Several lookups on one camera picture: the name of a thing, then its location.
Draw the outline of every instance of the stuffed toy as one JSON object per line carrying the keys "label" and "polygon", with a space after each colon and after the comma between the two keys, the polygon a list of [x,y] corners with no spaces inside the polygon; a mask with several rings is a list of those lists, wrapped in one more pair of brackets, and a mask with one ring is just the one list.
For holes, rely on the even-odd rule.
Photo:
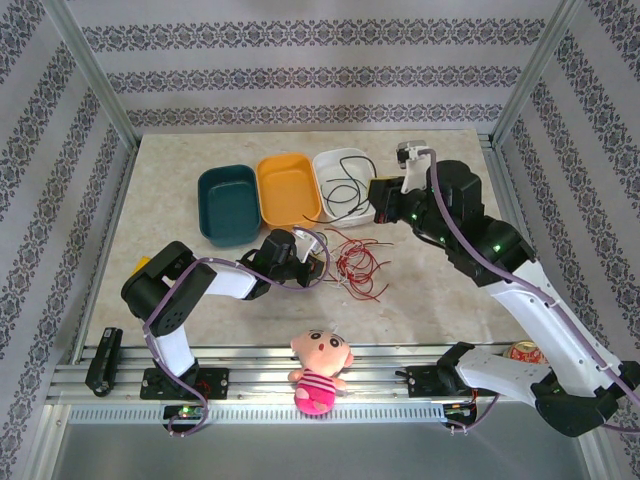
{"label": "stuffed toy", "polygon": [[297,382],[296,406],[308,415],[322,415],[333,408],[336,390],[346,390],[344,380],[335,378],[353,363],[351,347],[335,333],[309,330],[291,341],[302,368],[289,374]]}

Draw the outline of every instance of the striped wall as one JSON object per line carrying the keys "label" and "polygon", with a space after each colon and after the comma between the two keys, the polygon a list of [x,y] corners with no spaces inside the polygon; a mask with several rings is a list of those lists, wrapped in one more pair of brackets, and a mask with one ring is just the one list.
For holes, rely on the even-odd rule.
{"label": "striped wall", "polygon": [[557,4],[69,2],[139,133],[489,133]]}
{"label": "striped wall", "polygon": [[37,1],[0,0],[0,479],[77,332],[127,152]]}
{"label": "striped wall", "polygon": [[[502,153],[551,280],[620,358],[640,358],[640,1],[585,1]],[[616,423],[640,427],[625,404]],[[637,435],[610,434],[623,478]]]}

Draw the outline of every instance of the red wire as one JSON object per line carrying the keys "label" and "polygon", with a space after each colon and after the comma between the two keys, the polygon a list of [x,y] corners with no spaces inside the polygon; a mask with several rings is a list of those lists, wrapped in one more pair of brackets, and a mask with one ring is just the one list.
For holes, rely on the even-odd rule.
{"label": "red wire", "polygon": [[[335,247],[332,253],[336,250],[340,251],[338,260],[336,260],[336,269],[340,276],[346,278],[349,282],[348,286],[345,285],[347,292],[356,300],[375,300],[379,302],[378,297],[384,293],[389,287],[389,284],[385,285],[378,293],[372,294],[371,292],[373,292],[375,288],[373,274],[379,270],[382,265],[391,262],[379,263],[368,247],[393,245],[393,243],[381,243],[375,238],[349,238],[335,228],[326,228],[325,230],[335,232],[345,240]],[[331,273],[329,273],[329,276],[331,280],[328,281],[339,281]]]}

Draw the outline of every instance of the purple cable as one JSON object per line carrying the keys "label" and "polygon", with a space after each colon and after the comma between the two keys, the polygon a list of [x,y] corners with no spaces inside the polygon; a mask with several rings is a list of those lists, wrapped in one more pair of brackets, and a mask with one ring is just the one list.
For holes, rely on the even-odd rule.
{"label": "purple cable", "polygon": [[[275,285],[277,287],[284,288],[286,290],[294,290],[294,291],[301,292],[301,291],[306,291],[306,290],[309,290],[311,288],[314,288],[317,285],[319,285],[320,283],[322,283],[324,278],[327,276],[327,272],[329,271],[329,265],[330,265],[330,262],[331,262],[331,254],[329,253],[329,248],[327,247],[327,245],[322,241],[322,239],[315,232],[312,232],[311,230],[307,230],[306,228],[302,228],[302,227],[293,227],[293,229],[294,230],[300,230],[302,232],[305,232],[305,233],[308,233],[309,235],[311,235],[320,244],[320,246],[322,247],[322,250],[324,251],[324,254],[325,254],[325,257],[326,257],[325,269],[322,272],[322,275],[320,275],[320,278],[318,278],[318,280],[313,285],[309,285],[308,287],[288,287],[286,285],[281,285],[278,282],[274,282],[270,278],[267,278],[267,277],[265,277],[265,276],[263,276],[263,275],[261,275],[261,274],[259,274],[257,272],[254,272],[250,268],[247,268],[244,265],[241,265],[241,264],[239,264],[237,262],[231,262],[229,260],[225,260],[225,259],[222,259],[222,258],[202,257],[202,258],[198,258],[195,262],[193,262],[191,265],[189,265],[184,272],[182,272],[182,274],[178,277],[178,279],[175,281],[173,286],[169,289],[169,291],[166,293],[166,295],[163,297],[163,299],[160,301],[160,303],[158,303],[158,305],[156,306],[155,310],[151,313],[151,315],[149,316],[147,321],[144,322],[144,324],[142,325],[142,332],[144,334],[145,343],[147,344],[147,347],[149,347],[149,350],[151,351],[151,355],[153,356],[153,359],[156,361],[158,366],[162,369],[162,371],[171,380],[173,380],[175,383],[180,385],[186,391],[188,391],[189,393],[194,395],[200,401],[200,403],[202,403],[202,408],[204,410],[203,413],[202,413],[202,418],[192,428],[190,428],[186,432],[181,432],[180,433],[180,437],[181,438],[188,437],[189,435],[193,435],[198,430],[202,429],[202,427],[206,423],[207,419],[209,418],[209,402],[195,388],[187,385],[182,380],[180,380],[180,378],[178,378],[173,373],[171,373],[169,368],[164,364],[164,362],[160,358],[160,353],[156,349],[156,346],[155,346],[155,344],[153,343],[153,340],[152,340],[153,335],[151,335],[151,324],[153,324],[153,322],[156,320],[156,318],[158,317],[160,312],[167,305],[167,303],[169,302],[171,297],[173,297],[173,294],[176,292],[176,290],[178,290],[178,288],[180,288],[180,285],[182,285],[184,280],[189,276],[189,274],[193,271],[193,269],[196,268],[196,266],[198,266],[201,263],[215,263],[215,264],[218,264],[218,265],[225,265],[227,267],[236,268],[238,270],[242,270],[243,272],[249,273],[250,275],[253,275],[256,278],[264,280],[265,282],[270,283],[271,285]],[[171,435],[171,436],[173,436],[174,433],[175,433],[173,431],[172,427],[173,427],[174,421],[177,418],[178,418],[178,416],[174,416],[174,417],[171,418],[171,420],[169,420],[168,430],[169,430],[169,435]]]}
{"label": "purple cable", "polygon": [[482,415],[480,415],[480,418],[478,418],[475,422],[473,422],[471,425],[465,425],[462,422],[458,422],[457,420],[449,420],[447,419],[447,423],[450,423],[452,425],[456,425],[460,428],[454,428],[453,431],[454,432],[469,432],[471,430],[473,430],[474,428],[476,428],[478,425],[480,425],[485,418],[487,418],[487,416],[489,415],[489,412],[491,411],[491,409],[493,408],[493,406],[498,403],[498,399],[500,398],[500,394],[496,393],[496,396],[493,397],[493,400],[491,400],[491,403],[489,404],[489,406],[484,410],[484,412],[482,412]]}
{"label": "purple cable", "polygon": [[[571,333],[576,338],[576,340],[580,343],[580,345],[582,345],[582,347],[584,347],[585,350],[589,352],[589,355],[591,355],[591,357],[593,357],[596,363],[598,363],[598,366],[604,370],[605,374],[613,382],[615,382],[616,385],[620,387],[620,389],[629,397],[629,399],[636,405],[636,407],[640,408],[640,397],[638,397],[638,395],[633,390],[631,390],[626,383],[624,383],[620,378],[618,378],[618,376],[615,373],[611,371],[611,369],[607,365],[607,362],[605,362],[605,360],[600,356],[598,351],[595,348],[593,348],[593,346],[587,341],[587,339],[584,338],[584,336],[582,335],[582,332],[580,332],[578,327],[571,321],[571,318],[569,318],[569,315],[567,315],[567,313],[562,308],[560,308],[559,305],[555,305],[556,303],[555,299],[553,299],[551,296],[544,293],[535,285],[532,285],[531,283],[527,282],[526,280],[520,277],[517,277],[507,272],[506,270],[496,267],[495,265],[490,264],[482,255],[480,255],[480,253],[475,248],[473,248],[473,245],[471,245],[468,242],[468,240],[464,237],[464,235],[462,234],[458,226],[453,221],[453,218],[451,218],[451,215],[449,214],[449,211],[447,210],[447,207],[444,204],[444,199],[442,198],[442,192],[440,191],[440,184],[438,183],[436,152],[431,148],[427,148],[424,150],[420,150],[420,152],[418,153],[431,155],[431,183],[434,188],[436,203],[438,205],[438,209],[440,210],[440,213],[442,214],[442,217],[444,218],[445,223],[447,224],[447,226],[449,227],[453,235],[456,237],[458,242],[460,242],[460,245],[462,245],[464,249],[467,252],[469,252],[469,255],[471,255],[476,262],[478,262],[480,265],[482,265],[484,268],[486,268],[490,272],[495,273],[496,275],[504,278],[505,280],[509,280],[511,282],[515,282],[522,285],[529,292],[541,298],[547,304],[552,305],[550,308],[555,310],[555,312],[562,319],[566,327],[571,331]],[[603,426],[605,428],[611,427],[610,425],[603,425]],[[625,433],[640,433],[640,430],[636,429],[636,430],[626,431]]]}

